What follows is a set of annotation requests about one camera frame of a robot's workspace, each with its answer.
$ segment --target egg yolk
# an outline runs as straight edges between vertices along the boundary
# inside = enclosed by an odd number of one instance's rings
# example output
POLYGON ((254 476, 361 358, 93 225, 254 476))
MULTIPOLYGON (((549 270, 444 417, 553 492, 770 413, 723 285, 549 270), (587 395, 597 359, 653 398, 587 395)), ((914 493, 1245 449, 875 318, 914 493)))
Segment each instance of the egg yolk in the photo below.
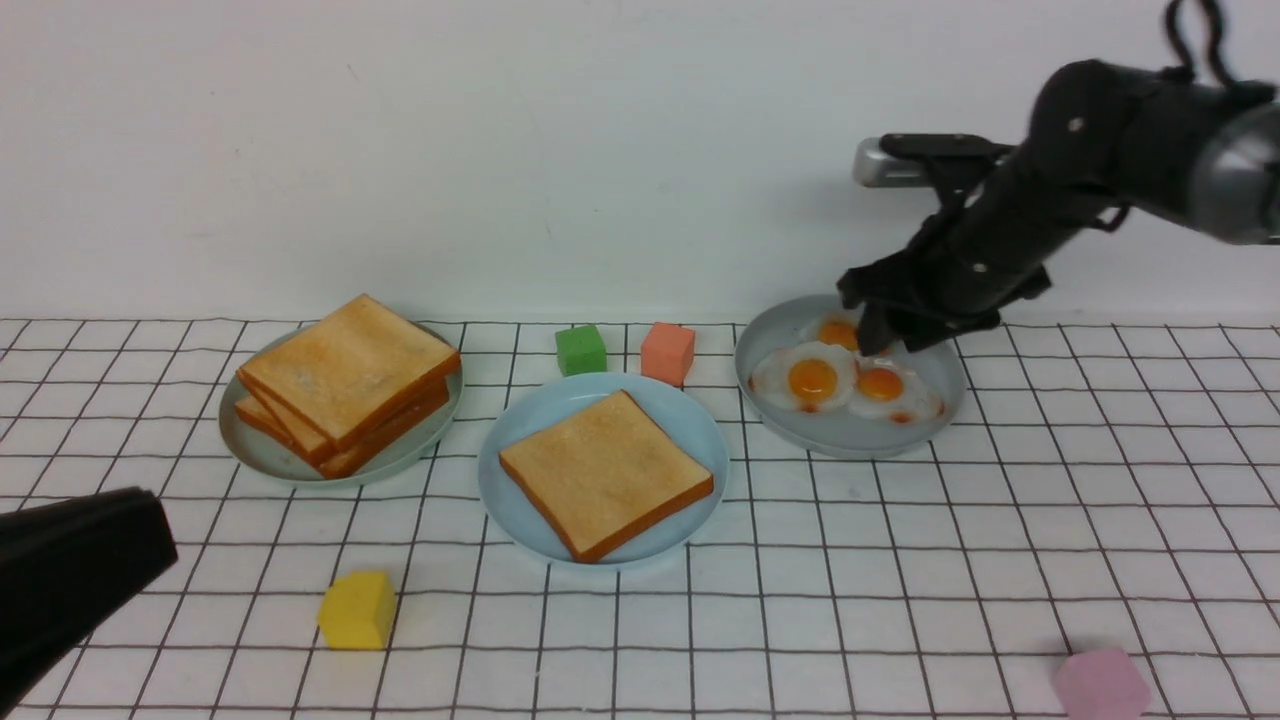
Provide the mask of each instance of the egg yolk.
POLYGON ((884 368, 872 368, 858 375, 858 389, 872 400, 888 402, 902 395, 902 378, 884 368))
POLYGON ((818 341, 826 345, 838 345, 850 352, 858 352, 858 328, 852 323, 829 320, 818 328, 818 341))
POLYGON ((787 383, 800 400, 820 402, 836 395, 836 369, 826 360, 809 357, 791 366, 787 383))

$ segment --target black object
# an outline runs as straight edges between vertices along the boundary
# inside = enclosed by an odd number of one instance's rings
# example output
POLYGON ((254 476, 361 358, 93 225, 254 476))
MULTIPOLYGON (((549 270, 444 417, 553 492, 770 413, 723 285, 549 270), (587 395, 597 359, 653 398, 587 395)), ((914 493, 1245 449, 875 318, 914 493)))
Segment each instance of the black object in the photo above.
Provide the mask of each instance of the black object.
POLYGON ((881 138, 884 155, 923 165, 942 206, 904 250, 838 281, 845 307, 865 304, 864 352, 897 340, 916 351, 998 325, 1001 307, 1050 288, 1050 255, 1084 229, 1114 232, 1130 206, 1233 245, 1280 242, 1276 88, 1228 72, 1213 0, 1199 1, 1221 85, 1197 85, 1178 31, 1181 1, 1165 12, 1181 65, 1061 68, 1016 149, 973 136, 881 138))
POLYGON ((0 515, 0 717, 177 561, 164 507, 142 489, 0 515))

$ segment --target foam cube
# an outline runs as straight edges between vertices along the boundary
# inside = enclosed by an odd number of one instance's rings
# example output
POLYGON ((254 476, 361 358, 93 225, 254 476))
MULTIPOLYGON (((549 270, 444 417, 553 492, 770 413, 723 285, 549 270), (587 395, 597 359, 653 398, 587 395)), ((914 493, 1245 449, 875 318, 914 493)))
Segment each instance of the foam cube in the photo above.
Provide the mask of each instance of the foam cube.
POLYGON ((640 345, 640 374, 684 387, 685 377, 694 365, 695 337, 689 328, 654 323, 640 345))
POLYGON ((1053 692, 1071 720, 1134 720, 1151 705, 1151 688, 1117 647, 1066 659, 1053 676, 1053 692))
POLYGON ((387 573, 365 570, 334 580, 317 621, 333 650, 385 650, 396 616, 396 588, 387 573))
POLYGON ((603 373, 607 368, 607 356, 599 328, 579 325, 556 333, 556 360, 564 377, 603 373))

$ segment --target plate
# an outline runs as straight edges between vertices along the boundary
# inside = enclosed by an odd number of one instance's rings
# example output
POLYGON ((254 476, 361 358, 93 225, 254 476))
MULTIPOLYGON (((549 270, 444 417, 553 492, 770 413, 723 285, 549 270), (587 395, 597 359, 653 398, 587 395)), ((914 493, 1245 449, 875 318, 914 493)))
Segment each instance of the plate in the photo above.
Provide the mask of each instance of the plate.
POLYGON ((748 386, 751 370, 769 352, 800 342, 800 331, 818 316, 840 310, 835 295, 814 295, 776 305, 742 331, 733 350, 739 388, 748 405, 778 437, 828 457, 872 460, 892 457, 914 450, 942 432, 965 401, 969 386, 964 365, 950 343, 940 343, 906 355, 906 363, 920 378, 942 395, 942 416, 919 425, 893 425, 859 418, 847 411, 809 415, 782 410, 764 402, 748 386))
POLYGON ((625 570, 682 547, 724 497, 728 447, 719 427, 696 400, 652 378, 625 373, 586 373, 543 386, 493 424, 480 448, 480 501, 511 539, 544 561, 582 569, 625 570), (631 538, 598 562, 577 562, 556 530, 507 475, 498 452, 568 418, 604 397, 627 391, 636 404, 694 460, 712 471, 712 495, 631 538))
MULTIPOLYGON (((439 337, 425 327, 422 329, 439 337)), ((255 357, 278 347, 300 332, 302 331, 294 331, 280 337, 260 350, 255 357)), ((465 387, 463 370, 460 369, 445 378, 445 383, 449 388, 449 401, 443 407, 387 446, 385 450, 375 455, 356 474, 337 480, 326 479, 287 447, 246 425, 236 415, 236 404, 248 396, 248 389, 244 388, 243 383, 236 375, 232 375, 232 382, 227 386, 221 405, 218 407, 218 428, 223 434, 223 442, 230 450, 232 455, 246 468, 257 471, 270 480, 289 487, 310 489, 342 489, 364 486, 385 480, 412 468, 428 448, 444 437, 444 433, 453 424, 453 415, 462 401, 462 388, 465 387)))

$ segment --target green cube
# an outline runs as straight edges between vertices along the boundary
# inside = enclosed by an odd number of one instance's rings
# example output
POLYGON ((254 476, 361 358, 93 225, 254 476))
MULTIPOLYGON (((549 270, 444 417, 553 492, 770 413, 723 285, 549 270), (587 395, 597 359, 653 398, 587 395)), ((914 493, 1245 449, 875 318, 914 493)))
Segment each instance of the green cube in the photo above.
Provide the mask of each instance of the green cube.
POLYGON ((595 325, 556 333, 556 359, 564 377, 605 370, 604 338, 595 325))

